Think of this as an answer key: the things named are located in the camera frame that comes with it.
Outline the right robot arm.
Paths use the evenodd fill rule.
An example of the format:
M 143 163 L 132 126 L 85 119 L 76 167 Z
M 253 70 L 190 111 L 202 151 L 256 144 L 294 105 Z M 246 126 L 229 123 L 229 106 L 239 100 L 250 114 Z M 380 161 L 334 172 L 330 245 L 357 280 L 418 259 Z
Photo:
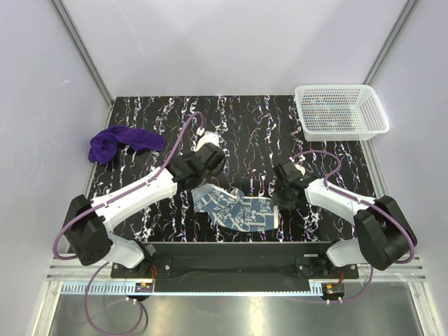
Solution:
M 413 258 L 417 237 L 395 199 L 366 197 L 337 187 L 307 173 L 291 161 L 274 166 L 276 183 L 273 205 L 294 210 L 301 204 L 325 209 L 349 222 L 356 237 L 330 245 L 318 259 L 319 272 L 334 277 L 343 266 L 366 263 L 386 270 L 394 263 Z

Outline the purple towel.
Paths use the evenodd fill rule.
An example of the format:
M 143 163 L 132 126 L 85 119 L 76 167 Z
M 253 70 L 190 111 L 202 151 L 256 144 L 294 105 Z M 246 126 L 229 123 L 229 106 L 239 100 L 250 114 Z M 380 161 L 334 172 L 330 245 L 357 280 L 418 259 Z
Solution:
M 162 135 L 145 129 L 114 125 L 101 131 L 90 140 L 87 158 L 91 163 L 105 165 L 116 156 L 121 144 L 130 146 L 133 151 L 160 152 L 166 142 Z

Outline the blue white patterned towel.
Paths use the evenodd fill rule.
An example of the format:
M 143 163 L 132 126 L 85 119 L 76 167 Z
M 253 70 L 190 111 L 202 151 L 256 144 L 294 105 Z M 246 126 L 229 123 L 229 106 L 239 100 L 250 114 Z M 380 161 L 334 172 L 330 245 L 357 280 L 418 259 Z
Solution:
M 265 232 L 279 227 L 279 208 L 266 197 L 248 197 L 240 189 L 228 192 L 204 184 L 191 191 L 193 208 L 215 225 L 239 232 Z

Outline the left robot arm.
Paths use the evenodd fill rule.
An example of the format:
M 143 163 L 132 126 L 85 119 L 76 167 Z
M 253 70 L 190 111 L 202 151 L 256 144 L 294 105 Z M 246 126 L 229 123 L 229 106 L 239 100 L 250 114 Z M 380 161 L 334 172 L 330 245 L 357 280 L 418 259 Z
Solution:
M 115 192 L 92 200 L 77 196 L 67 211 L 64 236 L 81 265 L 115 263 L 144 277 L 151 270 L 151 254 L 136 240 L 114 234 L 114 228 L 154 203 L 201 186 L 224 163 L 224 152 L 208 142 Z

